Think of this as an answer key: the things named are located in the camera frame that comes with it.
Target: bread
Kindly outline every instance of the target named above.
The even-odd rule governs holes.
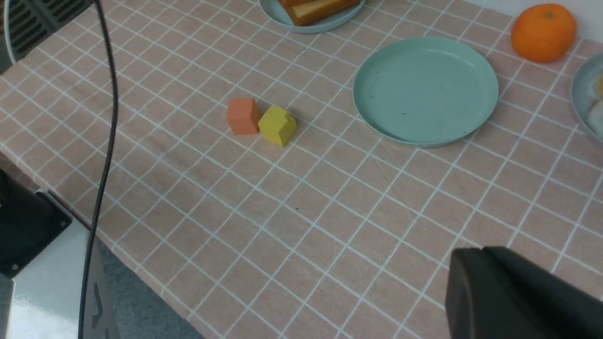
[[[312,2],[314,0],[282,0],[280,2],[281,6],[297,6],[297,5],[302,5],[305,4],[307,2]]]
[[[603,100],[603,72],[599,72],[590,83],[590,96],[595,100]]]
[[[588,112],[586,122],[599,138],[603,138],[603,101],[597,100]]]
[[[295,26],[310,26],[326,17],[356,6],[360,0],[314,0],[296,6],[286,6],[279,0]]]

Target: mint green plate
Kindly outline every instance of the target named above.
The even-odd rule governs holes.
[[[378,132],[418,147],[459,140],[496,107],[498,81],[472,48],[440,37],[407,39],[371,55],[358,70],[354,104]]]

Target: black plastic part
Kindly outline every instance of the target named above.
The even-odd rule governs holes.
[[[93,0],[11,0],[10,8],[4,10],[8,10],[8,27],[15,58],[24,58],[39,43],[90,7],[92,2]]]
[[[43,193],[0,170],[0,273],[13,278],[46,248],[71,218]]]
[[[505,247],[453,251],[446,314],[452,339],[603,338],[603,303]]]

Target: toast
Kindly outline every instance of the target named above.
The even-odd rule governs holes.
[[[586,122],[599,138],[603,138],[603,101],[595,101],[587,113]]]
[[[285,6],[284,1],[287,0],[279,0],[295,26],[310,26],[360,3],[360,0],[314,0],[302,5]]]
[[[285,6],[297,6],[297,5],[303,5],[307,2],[312,2],[314,0],[282,0],[280,1],[281,6],[285,7]]]

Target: wooden block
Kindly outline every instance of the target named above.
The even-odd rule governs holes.
[[[295,133],[297,124],[286,110],[271,106],[258,123],[262,136],[283,147]]]
[[[226,120],[234,135],[249,135],[259,132],[260,109],[252,98],[236,98],[228,103]]]

